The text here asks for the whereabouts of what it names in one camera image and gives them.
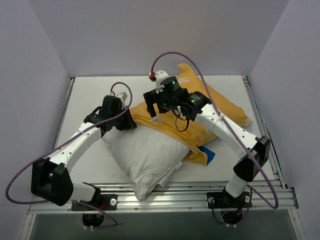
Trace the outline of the white pillow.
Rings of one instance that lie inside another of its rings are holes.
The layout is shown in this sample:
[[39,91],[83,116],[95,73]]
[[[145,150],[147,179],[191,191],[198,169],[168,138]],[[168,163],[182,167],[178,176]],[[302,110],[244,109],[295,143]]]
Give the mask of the white pillow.
[[113,128],[102,140],[130,179],[139,201],[145,200],[156,186],[165,187],[190,152],[182,142],[142,125],[123,131]]

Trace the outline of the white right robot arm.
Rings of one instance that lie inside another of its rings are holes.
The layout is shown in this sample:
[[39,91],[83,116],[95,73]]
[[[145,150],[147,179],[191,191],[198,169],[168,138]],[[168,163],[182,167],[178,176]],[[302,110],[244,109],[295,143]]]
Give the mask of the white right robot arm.
[[247,184],[252,182],[269,158],[271,142],[240,127],[219,110],[199,91],[189,93],[174,76],[160,82],[160,87],[143,95],[147,112],[153,118],[157,113],[177,111],[187,121],[198,123],[222,139],[240,158],[233,168],[234,175],[222,193],[223,203],[234,206]]

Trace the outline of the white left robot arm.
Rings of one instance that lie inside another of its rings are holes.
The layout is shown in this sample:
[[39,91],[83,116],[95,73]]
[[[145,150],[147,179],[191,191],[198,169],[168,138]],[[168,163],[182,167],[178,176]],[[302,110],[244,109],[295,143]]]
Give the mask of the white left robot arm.
[[70,173],[82,155],[112,128],[123,131],[137,127],[126,109],[126,99],[125,92],[106,95],[65,146],[33,163],[31,193],[58,206],[81,201],[88,209],[97,209],[103,203],[101,190],[89,183],[74,183]]

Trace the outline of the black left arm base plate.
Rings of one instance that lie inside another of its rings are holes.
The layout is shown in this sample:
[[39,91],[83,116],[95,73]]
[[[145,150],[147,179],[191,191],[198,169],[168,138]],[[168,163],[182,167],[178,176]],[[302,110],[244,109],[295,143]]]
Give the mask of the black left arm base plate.
[[117,194],[100,194],[90,202],[73,201],[71,210],[74,212],[96,211],[83,213],[81,223],[86,229],[104,229],[118,226],[118,221],[107,211],[115,211],[118,204]]

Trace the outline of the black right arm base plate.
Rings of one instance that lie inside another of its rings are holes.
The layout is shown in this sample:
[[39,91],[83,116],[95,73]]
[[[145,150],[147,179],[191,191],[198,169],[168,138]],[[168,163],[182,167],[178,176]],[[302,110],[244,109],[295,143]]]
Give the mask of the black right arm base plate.
[[227,227],[236,228],[247,216],[252,207],[252,192],[244,191],[233,198],[225,190],[207,192],[207,207],[211,209],[214,220]]

